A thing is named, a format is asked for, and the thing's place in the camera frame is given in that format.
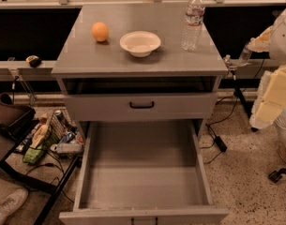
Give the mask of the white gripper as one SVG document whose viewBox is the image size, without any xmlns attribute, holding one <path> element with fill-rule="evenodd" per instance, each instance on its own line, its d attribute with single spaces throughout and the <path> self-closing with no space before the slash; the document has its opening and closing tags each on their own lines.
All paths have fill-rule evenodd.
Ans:
<svg viewBox="0 0 286 225">
<path fill-rule="evenodd" d="M 256 53 L 269 51 L 272 27 L 252 38 L 248 48 Z M 286 107 L 286 66 L 274 72 L 266 71 L 257 90 L 257 98 L 251 109 L 249 123 L 253 128 L 263 129 L 272 125 Z"/>
</svg>

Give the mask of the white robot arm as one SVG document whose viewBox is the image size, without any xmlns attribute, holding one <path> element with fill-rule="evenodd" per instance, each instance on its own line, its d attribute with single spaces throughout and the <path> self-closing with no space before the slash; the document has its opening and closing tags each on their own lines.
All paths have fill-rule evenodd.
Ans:
<svg viewBox="0 0 286 225">
<path fill-rule="evenodd" d="M 249 122 L 257 129 L 276 126 L 279 155 L 286 162 L 286 8 L 248 47 L 256 53 L 268 52 L 279 63 L 274 72 L 263 74 Z"/>
</svg>

